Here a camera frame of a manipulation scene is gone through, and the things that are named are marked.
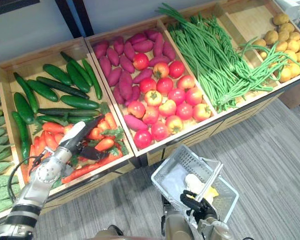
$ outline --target gray carpet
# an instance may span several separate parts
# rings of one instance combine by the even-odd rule
[[[224,163],[222,176],[240,194],[228,221],[234,239],[300,240],[299,107],[289,110],[276,100],[191,149]],[[36,239],[91,238],[110,224],[127,235],[160,238],[154,169],[135,169],[40,216]]]

